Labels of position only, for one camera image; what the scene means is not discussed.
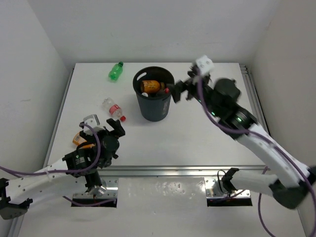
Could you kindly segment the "orange bottle brown cap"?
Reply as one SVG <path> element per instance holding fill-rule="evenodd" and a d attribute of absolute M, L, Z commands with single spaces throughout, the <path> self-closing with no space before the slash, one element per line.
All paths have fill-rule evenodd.
<path fill-rule="evenodd" d="M 165 83 L 156 80 L 143 80 L 140 82 L 142 93 L 157 93 L 160 90 L 165 90 Z"/>

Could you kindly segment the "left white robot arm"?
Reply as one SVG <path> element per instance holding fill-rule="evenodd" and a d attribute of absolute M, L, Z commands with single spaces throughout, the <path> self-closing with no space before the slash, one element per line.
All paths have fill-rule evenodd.
<path fill-rule="evenodd" d="M 108 167 L 117 159 L 119 138 L 125 130 L 119 120 L 107 120 L 112 127 L 101 127 L 94 116 L 80 124 L 79 135 L 84 142 L 79 144 L 55 163 L 31 174 L 20 174 L 16 179 L 0 180 L 0 216 L 10 220 L 24 215 L 36 204 L 54 197 L 87 193 L 101 196 L 107 186 L 102 182 L 98 169 Z"/>

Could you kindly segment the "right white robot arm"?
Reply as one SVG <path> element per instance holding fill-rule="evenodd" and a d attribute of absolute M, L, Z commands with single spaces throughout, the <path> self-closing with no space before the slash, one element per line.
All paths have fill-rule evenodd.
<path fill-rule="evenodd" d="M 288 209 L 296 209 L 316 181 L 316 168 L 291 156 L 264 130 L 255 116 L 237 100 L 241 91 L 234 79 L 219 78 L 209 86 L 212 66 L 193 64 L 189 78 L 168 85 L 174 102 L 187 92 L 187 100 L 195 98 L 206 115 L 233 140 L 248 148 L 273 172 L 272 175 L 230 168 L 219 181 L 228 193 L 250 190 L 273 197 Z"/>

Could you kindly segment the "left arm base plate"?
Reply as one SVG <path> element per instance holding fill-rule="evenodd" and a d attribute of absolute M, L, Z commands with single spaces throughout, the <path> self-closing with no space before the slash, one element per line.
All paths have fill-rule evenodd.
<path fill-rule="evenodd" d="M 110 207 L 116 208 L 118 203 L 118 178 L 101 178 L 102 186 L 91 192 L 75 193 L 71 207 Z"/>

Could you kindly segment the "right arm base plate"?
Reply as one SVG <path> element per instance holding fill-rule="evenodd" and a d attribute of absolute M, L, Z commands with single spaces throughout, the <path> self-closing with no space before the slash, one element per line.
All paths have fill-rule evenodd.
<path fill-rule="evenodd" d="M 219 185 L 220 179 L 216 176 L 204 177 L 207 207 L 241 207 L 252 206 L 249 190 L 237 190 L 229 193 Z"/>

